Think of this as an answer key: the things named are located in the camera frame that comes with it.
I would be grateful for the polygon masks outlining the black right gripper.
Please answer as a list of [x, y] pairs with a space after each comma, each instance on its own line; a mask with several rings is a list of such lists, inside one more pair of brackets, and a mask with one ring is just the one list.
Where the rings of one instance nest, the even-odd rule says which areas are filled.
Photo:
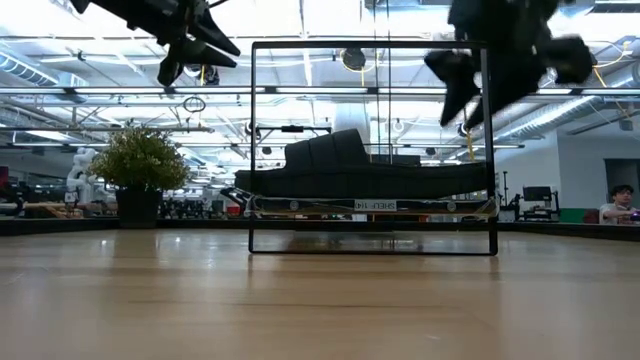
[[[589, 47], [578, 35], [553, 36], [548, 26], [564, 4], [561, 0], [454, 0], [448, 23], [458, 38], [484, 42], [497, 53], [537, 56], [542, 65], [556, 71], [558, 83], [583, 83], [594, 66]], [[470, 55], [451, 50], [431, 51], [424, 63], [445, 84], [440, 125], [447, 126], [479, 93], [474, 81], [479, 67]], [[536, 92], [542, 75], [543, 66], [538, 64], [492, 68], [490, 115]], [[483, 100], [480, 95], [478, 105], [465, 121], [465, 129], [484, 121]]]

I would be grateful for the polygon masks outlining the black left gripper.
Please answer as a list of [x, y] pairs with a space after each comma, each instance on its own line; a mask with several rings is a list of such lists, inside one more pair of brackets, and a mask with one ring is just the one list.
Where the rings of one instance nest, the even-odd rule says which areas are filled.
[[[240, 49], [222, 32], [213, 20], [205, 1], [179, 0], [170, 17], [166, 35], [168, 53], [160, 63], [157, 76], [163, 86], [170, 86], [182, 74], [185, 65], [212, 65], [235, 68], [237, 63], [212, 45], [234, 56]], [[188, 38], [189, 30], [199, 40]]]

